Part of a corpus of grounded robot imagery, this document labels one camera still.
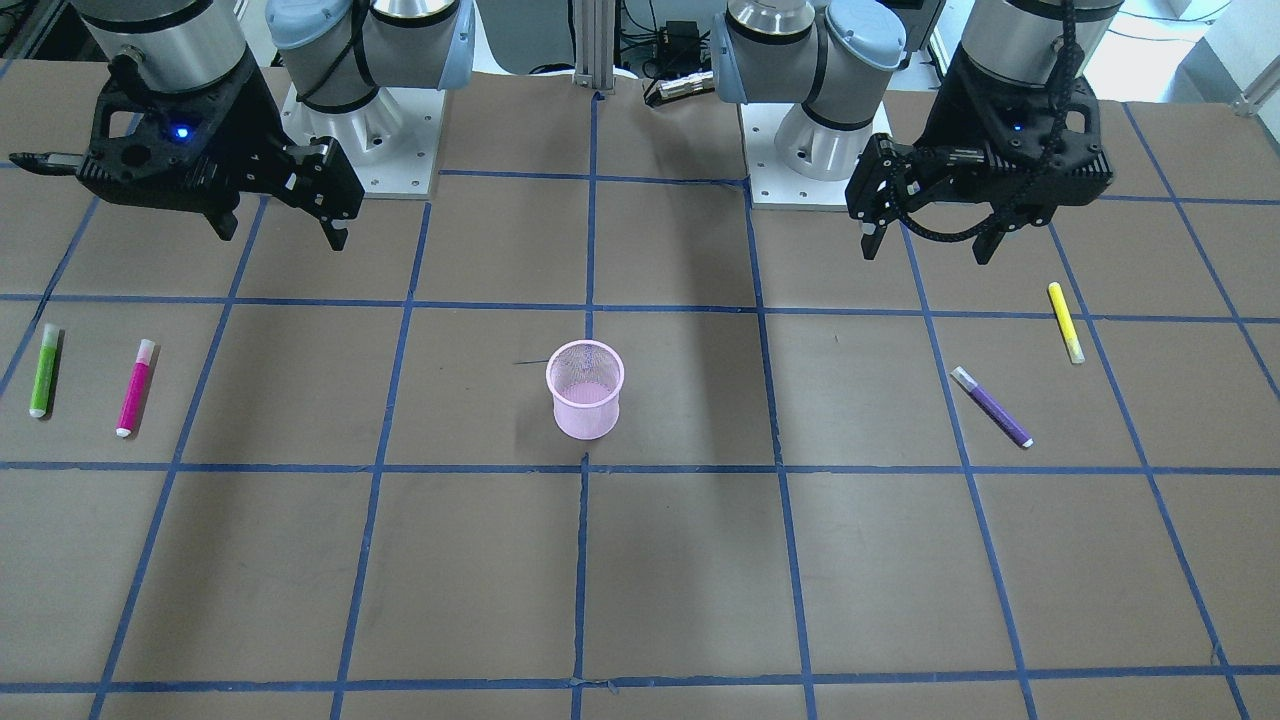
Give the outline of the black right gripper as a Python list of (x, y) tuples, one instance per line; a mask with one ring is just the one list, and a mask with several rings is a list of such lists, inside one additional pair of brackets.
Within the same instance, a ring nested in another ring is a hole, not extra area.
[(205, 215), (219, 240), (236, 237), (243, 192), (266, 193), (317, 219), (339, 252), (365, 197), (339, 142), (293, 143), (253, 54), (205, 88), (164, 94), (143, 79), (142, 53), (125, 47), (108, 65), (87, 149), (13, 152), (37, 176), (72, 176), (119, 205)]

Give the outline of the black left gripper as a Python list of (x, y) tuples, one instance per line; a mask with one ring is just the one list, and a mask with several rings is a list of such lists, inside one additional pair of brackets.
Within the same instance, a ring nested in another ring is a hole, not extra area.
[(974, 240), (974, 259), (984, 266), (1012, 224), (1087, 205), (1112, 184), (1097, 97), (1085, 79), (1056, 69), (1060, 56), (1050, 50), (1046, 82), (1019, 85), (960, 49), (914, 143), (872, 136), (845, 190), (849, 215), (863, 222), (865, 260), (876, 259), (888, 223), (905, 211), (987, 202), (1000, 217)]

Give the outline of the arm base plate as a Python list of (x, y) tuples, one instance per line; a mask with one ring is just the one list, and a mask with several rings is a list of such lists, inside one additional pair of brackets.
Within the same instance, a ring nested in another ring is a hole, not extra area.
[(436, 177), (447, 91), (380, 88), (353, 111), (326, 114), (297, 100), (291, 86), (282, 123), (297, 143), (335, 138), (369, 199), (426, 200)]
[(869, 124), (826, 127), (799, 104), (739, 108), (753, 202), (760, 209), (847, 211), (845, 190), (874, 133), (888, 133), (884, 104)]

